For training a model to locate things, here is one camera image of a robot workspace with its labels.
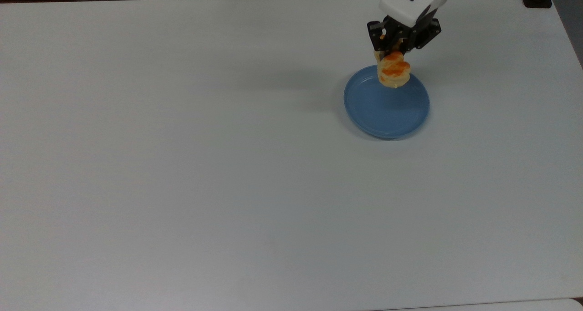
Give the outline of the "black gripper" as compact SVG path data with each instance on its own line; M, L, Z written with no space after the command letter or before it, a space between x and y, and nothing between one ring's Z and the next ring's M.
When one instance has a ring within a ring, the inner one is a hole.
M374 51L387 51L387 42L384 41L384 29L386 26L387 42L403 41L403 53L413 49L425 47L433 38L441 33L438 19L431 19L426 26L413 28L398 22L396 19L386 16L386 22L372 21L367 23L368 36Z

